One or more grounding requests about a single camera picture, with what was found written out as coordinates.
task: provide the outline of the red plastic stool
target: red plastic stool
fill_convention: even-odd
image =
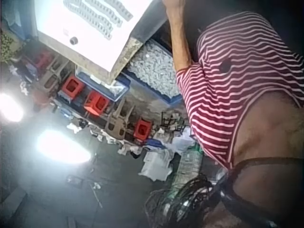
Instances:
[[[65,84],[61,88],[70,100],[73,100],[77,94],[85,87],[85,84],[76,78],[73,74],[66,80]]]
[[[96,91],[92,91],[85,101],[84,108],[94,115],[101,115],[109,103],[109,99]]]
[[[151,127],[152,122],[145,121],[141,118],[136,124],[133,136],[143,142],[148,138]]]

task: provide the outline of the dark floor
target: dark floor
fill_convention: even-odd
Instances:
[[[19,94],[19,99],[26,109],[24,120],[2,124],[1,134],[1,201],[17,185],[28,194],[13,227],[67,227],[67,217],[75,218],[78,227],[147,227],[144,203],[150,192],[163,183],[138,175],[143,157],[135,160],[119,155],[116,145],[100,143],[87,129],[75,135],[66,128],[69,120],[60,113],[51,113],[51,107],[33,115],[30,98]],[[90,173],[90,165],[61,164],[40,154],[36,143],[45,129],[59,130],[96,152],[99,156],[94,172]],[[84,179],[82,187],[66,184],[68,175]],[[96,194],[103,208],[98,206],[90,187],[94,182],[101,186]]]

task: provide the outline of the sleeve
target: sleeve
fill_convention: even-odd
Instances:
[[[203,67],[199,63],[195,63],[188,68],[179,70],[176,81],[191,119],[191,113],[203,102],[203,94],[207,87]]]

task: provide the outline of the red striped shirt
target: red striped shirt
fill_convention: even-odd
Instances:
[[[205,153],[230,169],[238,128],[259,97],[282,91],[304,106],[303,58],[253,12],[210,25],[197,46],[199,62],[180,70],[177,83]]]

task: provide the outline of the white granular material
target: white granular material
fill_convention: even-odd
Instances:
[[[180,94],[173,58],[153,40],[149,40],[134,55],[127,68],[140,80],[169,98]]]

